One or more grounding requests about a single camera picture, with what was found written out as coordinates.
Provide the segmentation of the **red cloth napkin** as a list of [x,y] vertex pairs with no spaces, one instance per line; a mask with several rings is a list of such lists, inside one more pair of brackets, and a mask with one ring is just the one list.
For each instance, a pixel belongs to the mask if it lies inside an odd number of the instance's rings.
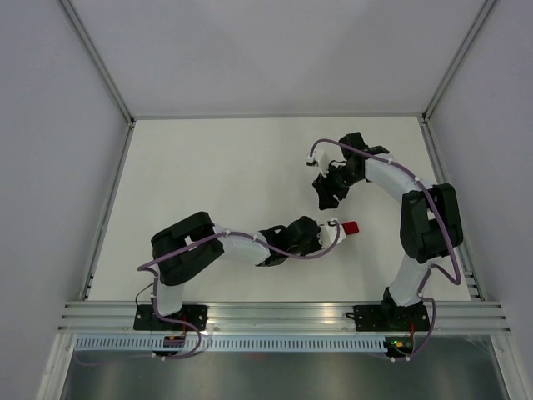
[[355,221],[344,222],[342,228],[347,236],[354,235],[360,232],[360,228]]

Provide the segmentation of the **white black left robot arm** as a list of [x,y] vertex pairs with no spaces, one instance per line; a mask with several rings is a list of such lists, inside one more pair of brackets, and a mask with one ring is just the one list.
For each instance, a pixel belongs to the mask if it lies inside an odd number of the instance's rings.
[[[303,216],[291,224],[263,229],[251,239],[230,235],[217,237],[157,263],[156,301],[152,319],[172,330],[182,320],[184,285],[217,260],[232,260],[256,267],[273,267],[290,255],[307,256],[322,250],[322,225]],[[151,238],[152,257],[161,258],[226,229],[215,224],[207,212],[196,212],[156,233]]]

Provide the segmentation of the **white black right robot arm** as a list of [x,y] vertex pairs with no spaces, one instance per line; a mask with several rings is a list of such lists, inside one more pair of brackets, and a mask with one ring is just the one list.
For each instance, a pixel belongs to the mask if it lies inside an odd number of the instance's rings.
[[319,173],[312,186],[321,210],[334,209],[358,182],[374,183],[401,206],[400,241],[404,250],[399,271],[372,312],[355,310],[362,330],[402,330],[409,323],[429,327],[421,293],[433,270],[461,284],[455,249],[463,242],[456,190],[449,183],[423,182],[397,162],[383,146],[368,146],[358,132],[336,141],[343,159],[331,160],[316,146],[306,164]]

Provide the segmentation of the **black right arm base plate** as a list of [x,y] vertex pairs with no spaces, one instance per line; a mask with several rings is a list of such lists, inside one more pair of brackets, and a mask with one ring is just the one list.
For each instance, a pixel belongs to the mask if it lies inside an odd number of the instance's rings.
[[427,332],[431,321],[422,303],[408,307],[354,305],[350,313],[358,332]]

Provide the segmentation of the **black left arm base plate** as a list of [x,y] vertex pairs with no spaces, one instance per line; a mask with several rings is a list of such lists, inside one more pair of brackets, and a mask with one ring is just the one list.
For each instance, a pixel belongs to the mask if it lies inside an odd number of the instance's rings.
[[208,307],[206,305],[184,305],[178,312],[160,319],[153,310],[152,305],[137,306],[133,322],[134,331],[180,332],[192,330],[195,327],[202,331],[207,324]]

